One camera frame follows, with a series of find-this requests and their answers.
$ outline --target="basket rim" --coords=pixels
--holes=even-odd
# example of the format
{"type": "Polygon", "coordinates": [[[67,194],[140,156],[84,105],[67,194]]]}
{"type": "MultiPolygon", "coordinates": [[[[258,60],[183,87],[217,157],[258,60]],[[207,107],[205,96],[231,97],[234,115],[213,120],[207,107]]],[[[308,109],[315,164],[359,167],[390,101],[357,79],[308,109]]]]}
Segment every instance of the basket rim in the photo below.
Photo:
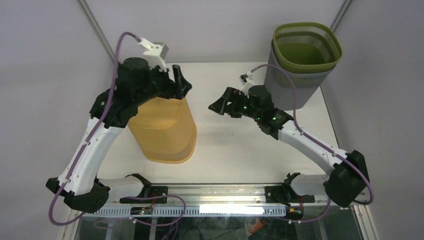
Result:
{"type": "Polygon", "coordinates": [[[272,35],[272,44],[274,46],[274,49],[277,49],[278,51],[274,51],[275,54],[278,55],[278,58],[284,61],[284,63],[291,68],[299,69],[299,70],[311,70],[311,69],[323,69],[323,68],[330,68],[334,65],[336,65],[340,59],[342,58],[342,47],[340,46],[339,40],[337,39],[336,35],[331,31],[329,27],[327,27],[324,24],[318,23],[318,22],[293,22],[293,23],[287,23],[280,25],[277,27],[274,31],[274,34],[272,35]],[[287,60],[280,52],[278,45],[277,45],[277,39],[276,39],[276,33],[277,31],[285,28],[291,28],[291,27],[316,27],[321,30],[324,30],[333,41],[335,48],[338,52],[338,59],[333,62],[323,63],[323,64],[314,64],[314,65],[303,65],[303,64],[296,64],[294,62],[291,62],[287,60]]]}

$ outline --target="gray wall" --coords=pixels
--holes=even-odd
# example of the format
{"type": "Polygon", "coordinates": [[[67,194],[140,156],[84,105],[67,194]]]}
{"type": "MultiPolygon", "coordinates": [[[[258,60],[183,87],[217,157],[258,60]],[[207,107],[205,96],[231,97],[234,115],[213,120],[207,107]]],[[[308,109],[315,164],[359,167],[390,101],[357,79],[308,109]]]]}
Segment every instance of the gray wall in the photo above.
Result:
{"type": "Polygon", "coordinates": [[[76,1],[0,2],[0,239],[56,239],[44,185],[69,163],[110,74],[76,1]]]}
{"type": "MultiPolygon", "coordinates": [[[[110,45],[124,29],[167,43],[167,62],[266,61],[276,27],[330,25],[343,0],[86,0],[110,45]]],[[[122,56],[139,51],[125,42],[122,56]]]]}
{"type": "Polygon", "coordinates": [[[424,235],[424,1],[356,0],[323,91],[340,145],[367,160],[381,239],[424,235]]]}

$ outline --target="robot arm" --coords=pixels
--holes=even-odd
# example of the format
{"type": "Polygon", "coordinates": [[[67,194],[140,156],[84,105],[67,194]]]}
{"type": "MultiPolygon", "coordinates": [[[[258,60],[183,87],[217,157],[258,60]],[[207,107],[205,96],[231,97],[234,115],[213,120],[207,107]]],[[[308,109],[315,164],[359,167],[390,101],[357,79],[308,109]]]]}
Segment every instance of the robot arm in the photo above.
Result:
{"type": "Polygon", "coordinates": [[[155,97],[183,99],[192,85],[184,79],[178,65],[172,66],[175,81],[169,78],[163,60],[168,49],[165,44],[150,43],[141,38],[139,45],[148,49],[143,55],[145,59],[132,57],[119,64],[115,88],[106,90],[96,98],[78,149],[85,148],[69,179],[68,172],[72,169],[71,165],[75,164],[79,150],[63,173],[59,177],[50,178],[46,183],[46,187],[53,193],[66,183],[60,195],[71,209],[94,213],[107,201],[148,197],[151,183],[141,175],[135,173],[120,179],[98,179],[100,165],[130,118],[138,113],[140,105],[155,97]],[[113,91],[110,109],[90,141],[86,142],[88,134],[105,110],[109,91],[113,91]]]}
{"type": "MultiPolygon", "coordinates": [[[[364,156],[356,150],[348,153],[325,143],[302,127],[299,131],[291,115],[274,107],[271,94],[264,85],[253,85],[251,82],[243,81],[242,83],[245,83],[242,90],[227,87],[224,94],[212,103],[209,109],[220,115],[228,114],[232,118],[241,118],[242,116],[252,118],[262,132],[291,145],[306,155],[329,176],[328,179],[326,177],[318,178],[321,180],[320,187],[323,191],[339,206],[348,207],[366,187],[366,184],[355,170],[337,158],[336,154],[356,166],[369,180],[364,156]],[[325,151],[305,134],[332,149],[334,153],[325,151]]],[[[312,192],[311,188],[300,189],[300,179],[305,180],[306,175],[293,174],[288,177],[285,182],[288,182],[298,195],[316,194],[312,192]]]]}

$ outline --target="perforated metal strip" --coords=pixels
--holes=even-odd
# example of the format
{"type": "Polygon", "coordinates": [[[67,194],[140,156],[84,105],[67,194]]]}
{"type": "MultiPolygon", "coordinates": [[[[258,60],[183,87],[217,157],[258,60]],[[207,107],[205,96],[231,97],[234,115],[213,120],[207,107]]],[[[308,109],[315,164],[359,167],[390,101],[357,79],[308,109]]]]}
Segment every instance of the perforated metal strip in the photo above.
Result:
{"type": "MultiPolygon", "coordinates": [[[[185,209],[184,217],[283,217],[286,215],[286,208],[283,205],[261,206],[263,214],[228,214],[228,213],[200,213],[198,206],[188,206],[185,209]]],[[[129,217],[131,206],[104,206],[95,213],[87,213],[87,217],[100,218],[122,218],[129,217]]],[[[178,217],[183,211],[182,206],[155,206],[151,215],[144,217],[178,217]]]]}

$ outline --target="stacked baskets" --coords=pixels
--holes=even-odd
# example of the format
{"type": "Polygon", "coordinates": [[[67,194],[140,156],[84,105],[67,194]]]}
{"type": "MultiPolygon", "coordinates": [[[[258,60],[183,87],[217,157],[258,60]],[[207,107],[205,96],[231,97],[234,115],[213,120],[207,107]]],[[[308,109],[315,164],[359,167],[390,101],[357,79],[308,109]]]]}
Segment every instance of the stacked baskets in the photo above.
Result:
{"type": "MultiPolygon", "coordinates": [[[[339,41],[328,27],[315,22],[299,22],[284,24],[275,30],[268,63],[283,68],[293,80],[296,109],[299,109],[341,57],[339,41]]],[[[282,72],[268,67],[265,86],[277,108],[293,110],[292,85],[282,72]]]]}

